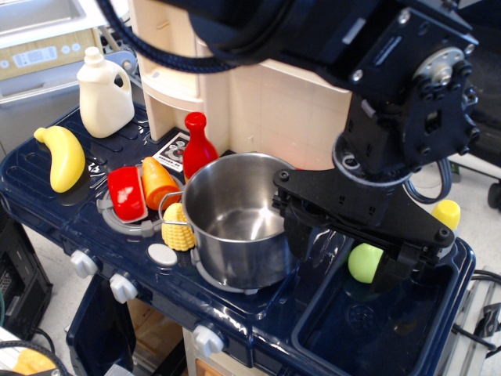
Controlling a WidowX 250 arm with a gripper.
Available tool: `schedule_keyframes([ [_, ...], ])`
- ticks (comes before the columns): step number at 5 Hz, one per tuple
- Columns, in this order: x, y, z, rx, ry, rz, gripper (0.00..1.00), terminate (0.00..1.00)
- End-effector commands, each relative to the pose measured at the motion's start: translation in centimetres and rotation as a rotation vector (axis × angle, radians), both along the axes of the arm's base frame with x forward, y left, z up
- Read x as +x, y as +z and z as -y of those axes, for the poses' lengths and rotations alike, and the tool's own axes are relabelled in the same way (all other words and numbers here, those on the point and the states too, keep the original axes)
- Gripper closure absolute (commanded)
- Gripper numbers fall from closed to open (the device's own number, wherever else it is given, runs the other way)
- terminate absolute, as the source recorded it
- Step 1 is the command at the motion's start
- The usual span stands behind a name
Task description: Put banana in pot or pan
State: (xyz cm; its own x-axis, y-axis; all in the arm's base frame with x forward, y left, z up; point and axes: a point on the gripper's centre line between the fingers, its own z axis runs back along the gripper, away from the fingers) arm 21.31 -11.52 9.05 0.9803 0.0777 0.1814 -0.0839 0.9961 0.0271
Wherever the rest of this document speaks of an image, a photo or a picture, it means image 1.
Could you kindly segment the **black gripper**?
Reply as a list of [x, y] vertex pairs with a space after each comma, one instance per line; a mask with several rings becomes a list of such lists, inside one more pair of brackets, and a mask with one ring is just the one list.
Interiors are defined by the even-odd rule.
[[[412, 201], [400, 186], [364, 186], [337, 169], [282, 168], [273, 176], [273, 205], [295, 258], [306, 262], [314, 229], [331, 229], [384, 251], [372, 291], [386, 293], [409, 279], [417, 259], [435, 259], [453, 232]], [[413, 249], [415, 255], [408, 251]]]

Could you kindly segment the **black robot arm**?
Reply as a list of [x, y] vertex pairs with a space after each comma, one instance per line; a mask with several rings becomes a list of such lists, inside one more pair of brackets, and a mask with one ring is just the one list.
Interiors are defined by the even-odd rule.
[[271, 59], [351, 92], [334, 167], [275, 174], [290, 246], [308, 255], [314, 227], [383, 250], [372, 282], [386, 292], [434, 265], [454, 236], [404, 183], [465, 154], [478, 134], [468, 56], [477, 42], [449, 1], [196, 1], [196, 35], [227, 63]]

